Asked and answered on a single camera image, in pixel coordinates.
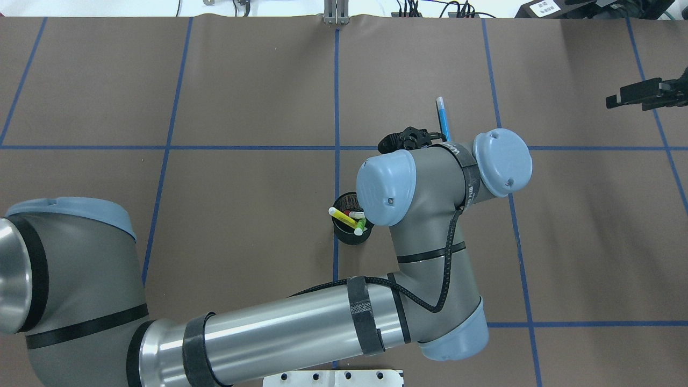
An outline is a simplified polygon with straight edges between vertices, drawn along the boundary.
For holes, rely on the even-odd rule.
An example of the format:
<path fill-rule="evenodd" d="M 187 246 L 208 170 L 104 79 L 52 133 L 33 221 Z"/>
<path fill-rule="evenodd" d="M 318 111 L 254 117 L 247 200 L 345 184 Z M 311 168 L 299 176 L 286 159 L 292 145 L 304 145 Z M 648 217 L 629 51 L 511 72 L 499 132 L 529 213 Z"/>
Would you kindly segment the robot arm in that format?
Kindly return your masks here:
<path fill-rule="evenodd" d="M 356 194 L 389 227 L 397 272 L 186 324 L 148 316 L 122 206 L 18 203 L 2 217 L 2 334 L 24 333 L 45 386 L 231 386 L 411 342 L 434 361 L 466 359 L 489 329 L 458 218 L 523 189 L 532 171 L 526 143 L 503 128 L 369 157 Z"/>

